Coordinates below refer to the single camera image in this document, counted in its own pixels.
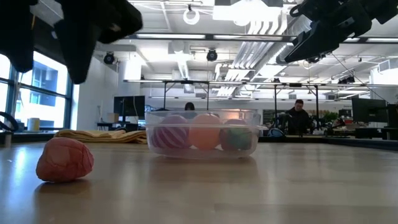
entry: plastic bowl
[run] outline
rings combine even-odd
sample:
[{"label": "plastic bowl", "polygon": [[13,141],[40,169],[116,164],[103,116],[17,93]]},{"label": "plastic bowl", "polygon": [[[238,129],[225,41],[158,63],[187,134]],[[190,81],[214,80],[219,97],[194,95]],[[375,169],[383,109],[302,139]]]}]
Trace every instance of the plastic bowl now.
[{"label": "plastic bowl", "polygon": [[252,111],[146,113],[149,149],[187,159],[241,158],[257,148],[261,116]]}]

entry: striped ball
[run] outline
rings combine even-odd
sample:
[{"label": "striped ball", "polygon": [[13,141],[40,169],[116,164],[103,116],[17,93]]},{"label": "striped ball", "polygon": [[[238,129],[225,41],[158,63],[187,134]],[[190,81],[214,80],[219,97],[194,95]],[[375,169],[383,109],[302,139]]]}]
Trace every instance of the striped ball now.
[{"label": "striped ball", "polygon": [[[188,120],[180,115],[165,117],[161,124],[188,124]],[[152,144],[163,149],[186,149],[188,143],[188,127],[156,127],[152,135]]]}]

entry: person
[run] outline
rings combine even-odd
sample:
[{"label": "person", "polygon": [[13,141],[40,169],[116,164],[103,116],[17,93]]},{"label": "person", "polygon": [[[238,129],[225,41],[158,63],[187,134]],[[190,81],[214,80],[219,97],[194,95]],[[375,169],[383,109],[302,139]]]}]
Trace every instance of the person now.
[{"label": "person", "polygon": [[282,130],[285,129],[287,122],[288,134],[302,135],[307,133],[307,128],[311,127],[311,121],[308,113],[303,109],[303,105],[303,100],[296,100],[294,107],[285,112]]},{"label": "person", "polygon": [[195,105],[193,103],[191,103],[191,102],[188,102],[185,105],[185,110],[195,110]]},{"label": "person", "polygon": [[188,112],[184,112],[182,114],[182,116],[187,119],[193,119],[194,117],[197,116],[197,114],[195,112],[193,112],[194,110],[195,110],[195,105],[191,102],[188,102],[187,104],[185,104],[185,111],[188,111]]}]

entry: computer monitor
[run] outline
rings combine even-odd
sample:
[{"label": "computer monitor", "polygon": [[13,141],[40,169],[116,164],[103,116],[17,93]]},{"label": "computer monitor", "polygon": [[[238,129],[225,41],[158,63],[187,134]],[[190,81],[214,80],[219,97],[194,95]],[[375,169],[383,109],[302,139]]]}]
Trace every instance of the computer monitor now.
[{"label": "computer monitor", "polygon": [[353,103],[353,117],[356,122],[379,122],[388,121],[386,101],[371,99],[351,99]]},{"label": "computer monitor", "polygon": [[114,97],[113,113],[118,113],[126,121],[127,116],[145,116],[145,96]]},{"label": "computer monitor", "polygon": [[339,110],[338,111],[338,116],[339,117],[351,117],[351,110]]}]

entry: folded cloth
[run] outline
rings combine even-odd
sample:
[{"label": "folded cloth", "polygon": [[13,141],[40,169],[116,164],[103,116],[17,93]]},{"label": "folded cloth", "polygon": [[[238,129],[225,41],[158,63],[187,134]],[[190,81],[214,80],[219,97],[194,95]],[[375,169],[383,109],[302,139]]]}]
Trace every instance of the folded cloth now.
[{"label": "folded cloth", "polygon": [[81,142],[138,143],[147,144],[145,131],[74,131],[61,130],[54,137],[76,139]]}]

